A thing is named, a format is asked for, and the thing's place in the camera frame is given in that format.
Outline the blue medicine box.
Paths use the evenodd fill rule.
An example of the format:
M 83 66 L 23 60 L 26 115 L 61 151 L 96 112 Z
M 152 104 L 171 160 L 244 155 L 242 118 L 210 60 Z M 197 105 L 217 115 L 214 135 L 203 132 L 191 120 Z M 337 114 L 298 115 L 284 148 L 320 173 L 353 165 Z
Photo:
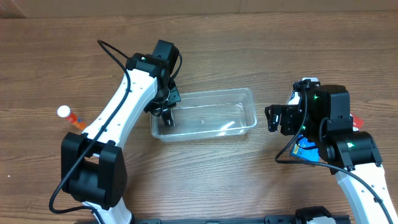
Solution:
M 315 148 L 315 144 L 313 142 L 308 142 L 308 139 L 301 134 L 298 135 L 289 154 L 306 161 L 318 162 L 320 160 L 318 148 Z

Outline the clear plastic container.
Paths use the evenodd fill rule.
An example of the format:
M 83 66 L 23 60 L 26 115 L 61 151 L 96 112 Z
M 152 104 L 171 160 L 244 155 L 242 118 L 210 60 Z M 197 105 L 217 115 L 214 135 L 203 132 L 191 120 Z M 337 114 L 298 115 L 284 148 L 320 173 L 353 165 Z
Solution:
M 162 142 L 177 142 L 246 134 L 257 124 L 252 90 L 182 93 L 171 109 L 174 123 L 167 126 L 160 116 L 150 117 L 153 137 Z

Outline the red medicine box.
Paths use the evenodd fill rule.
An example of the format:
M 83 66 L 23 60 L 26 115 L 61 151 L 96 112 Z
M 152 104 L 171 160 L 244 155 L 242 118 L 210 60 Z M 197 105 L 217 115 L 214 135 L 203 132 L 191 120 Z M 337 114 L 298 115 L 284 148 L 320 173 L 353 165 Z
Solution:
M 351 116 L 353 117 L 353 131 L 359 131 L 363 127 L 364 121 L 354 114 Z

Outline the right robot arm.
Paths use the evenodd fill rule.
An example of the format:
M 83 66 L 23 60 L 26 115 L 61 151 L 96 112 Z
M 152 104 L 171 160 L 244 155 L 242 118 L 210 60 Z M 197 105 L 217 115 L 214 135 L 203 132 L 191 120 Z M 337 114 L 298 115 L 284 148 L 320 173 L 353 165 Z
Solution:
M 293 91 L 297 102 L 265 107 L 268 130 L 292 136 L 285 149 L 303 138 L 314 144 L 322 161 L 306 163 L 329 168 L 357 223 L 397 223 L 381 154 L 369 133 L 353 129 L 346 87 L 306 79 Z

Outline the white medicine box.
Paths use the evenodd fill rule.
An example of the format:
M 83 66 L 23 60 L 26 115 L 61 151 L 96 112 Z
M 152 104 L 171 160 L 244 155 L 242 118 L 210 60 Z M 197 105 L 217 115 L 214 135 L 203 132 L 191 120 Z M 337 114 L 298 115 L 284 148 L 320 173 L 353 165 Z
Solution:
M 316 77 L 303 77 L 302 81 L 304 80 L 311 80 L 312 82 L 317 82 L 318 78 Z M 290 96 L 288 97 L 287 104 L 288 105 L 297 105 L 300 102 L 300 96 L 296 91 L 291 92 Z

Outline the orange pill bottle white cap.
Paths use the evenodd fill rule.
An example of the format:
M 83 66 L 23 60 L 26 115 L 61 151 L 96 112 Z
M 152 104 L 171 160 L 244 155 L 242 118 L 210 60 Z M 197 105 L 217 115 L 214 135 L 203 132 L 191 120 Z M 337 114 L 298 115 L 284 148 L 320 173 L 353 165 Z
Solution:
M 87 125 L 83 122 L 67 105 L 62 105 L 58 108 L 57 114 L 59 117 L 64 118 L 69 123 L 74 125 L 79 130 L 84 130 Z

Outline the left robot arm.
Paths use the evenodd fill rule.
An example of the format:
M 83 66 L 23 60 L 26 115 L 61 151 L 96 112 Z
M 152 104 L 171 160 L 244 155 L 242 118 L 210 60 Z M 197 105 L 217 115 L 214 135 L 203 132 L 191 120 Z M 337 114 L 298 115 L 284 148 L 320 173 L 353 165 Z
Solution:
M 123 200 L 123 148 L 143 112 L 174 125 L 182 56 L 173 43 L 159 40 L 151 54 L 125 58 L 125 63 L 117 61 L 122 82 L 101 114 L 81 134 L 67 133 L 62 141 L 61 181 L 49 200 L 52 213 L 89 210 L 98 223 L 134 223 Z

